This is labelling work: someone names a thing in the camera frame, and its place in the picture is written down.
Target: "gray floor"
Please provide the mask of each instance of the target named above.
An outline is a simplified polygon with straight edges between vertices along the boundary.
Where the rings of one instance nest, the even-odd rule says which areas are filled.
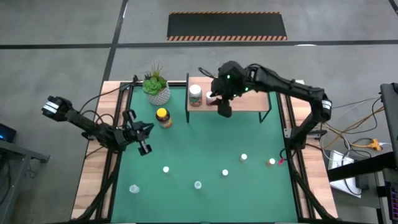
[[[110,43],[122,0],[0,0],[0,45]],[[281,11],[289,40],[398,39],[398,17],[387,0],[130,0],[119,42],[165,42],[171,11]],[[35,179],[26,178],[13,223],[66,221],[80,177],[87,142],[81,131],[41,115],[49,95],[63,96],[79,108],[98,94],[108,49],[0,50],[0,123],[18,130],[16,143],[50,154]],[[197,67],[211,71],[228,60],[261,63],[285,78],[304,79],[326,90],[334,105],[376,96],[382,83],[397,82],[398,45],[323,47],[197,47],[118,49],[110,80],[130,80],[164,65],[169,80],[183,80]],[[92,102],[87,109],[94,109]],[[337,118],[347,108],[337,109]],[[330,124],[344,128],[371,112],[359,106]],[[389,142],[386,119],[376,130],[348,136]],[[363,125],[371,128],[374,121]],[[328,134],[325,142],[333,138]],[[342,143],[332,149],[344,151]],[[382,152],[369,151],[373,155]],[[376,223],[374,209],[336,201],[340,218]]]

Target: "black floor mat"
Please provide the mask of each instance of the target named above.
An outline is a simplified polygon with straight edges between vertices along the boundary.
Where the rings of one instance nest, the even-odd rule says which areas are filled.
[[[279,12],[171,12],[170,41],[287,40]]]

